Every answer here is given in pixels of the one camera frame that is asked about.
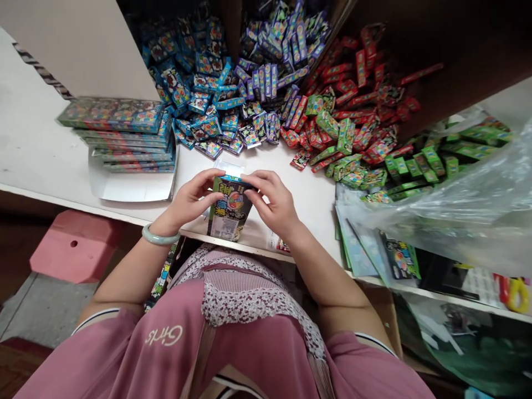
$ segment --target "white wall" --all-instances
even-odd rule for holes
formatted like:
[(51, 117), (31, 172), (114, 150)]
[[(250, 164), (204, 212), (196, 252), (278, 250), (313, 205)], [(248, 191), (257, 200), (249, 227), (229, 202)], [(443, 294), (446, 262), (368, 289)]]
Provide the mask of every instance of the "white wall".
[(114, 0), (1, 0), (0, 26), (75, 96), (159, 99)]

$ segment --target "barcode label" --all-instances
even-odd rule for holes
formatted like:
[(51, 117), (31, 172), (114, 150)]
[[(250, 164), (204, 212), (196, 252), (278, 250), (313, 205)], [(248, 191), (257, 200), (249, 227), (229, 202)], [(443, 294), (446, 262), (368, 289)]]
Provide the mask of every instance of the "barcode label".
[(238, 228), (238, 221), (214, 216), (212, 219), (211, 235), (223, 239), (233, 239)]

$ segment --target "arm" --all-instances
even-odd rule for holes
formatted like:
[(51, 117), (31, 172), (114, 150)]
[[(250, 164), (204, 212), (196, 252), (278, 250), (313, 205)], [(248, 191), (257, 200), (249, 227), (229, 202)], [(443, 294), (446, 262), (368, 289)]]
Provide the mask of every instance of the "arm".
[[(272, 171), (255, 171), (242, 175), (242, 180), (260, 190), (247, 190), (245, 194), (264, 223), (290, 247), (299, 273), (318, 303), (324, 339), (339, 331), (353, 331), (371, 335), (391, 347), (366, 295), (299, 220), (292, 195), (279, 176)], [(262, 195), (268, 197), (269, 204)]]
[[(224, 174), (219, 169), (208, 169), (184, 184), (170, 206), (153, 222), (150, 232), (163, 237), (175, 236), (183, 224), (196, 219), (223, 198), (223, 194), (209, 190), (214, 176)], [(141, 316), (143, 304), (161, 274), (170, 246), (154, 245), (141, 238), (98, 288), (81, 312), (78, 324), (108, 308), (127, 308)]]

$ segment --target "concrete floor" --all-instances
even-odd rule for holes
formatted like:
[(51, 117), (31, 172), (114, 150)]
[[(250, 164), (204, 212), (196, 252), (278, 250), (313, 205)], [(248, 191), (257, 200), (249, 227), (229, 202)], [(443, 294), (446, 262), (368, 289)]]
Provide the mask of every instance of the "concrete floor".
[(74, 330), (97, 283), (72, 284), (31, 273), (0, 312), (0, 342), (20, 337), (50, 348)]

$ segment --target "hand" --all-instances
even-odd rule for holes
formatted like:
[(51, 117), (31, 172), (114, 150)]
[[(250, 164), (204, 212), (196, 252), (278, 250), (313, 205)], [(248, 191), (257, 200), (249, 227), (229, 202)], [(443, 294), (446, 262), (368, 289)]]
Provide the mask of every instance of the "hand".
[(222, 200), (223, 194), (211, 189), (214, 177), (225, 174), (223, 170), (212, 168), (195, 175), (177, 191), (170, 206), (151, 225), (150, 232), (174, 236), (185, 223), (192, 222), (216, 201)]
[[(277, 173), (258, 170), (241, 178), (260, 190), (246, 190), (244, 194), (253, 202), (266, 226), (284, 241), (294, 234), (294, 230), (301, 226), (301, 221), (295, 211), (292, 193)], [(263, 195), (268, 197), (269, 204), (264, 202)]]

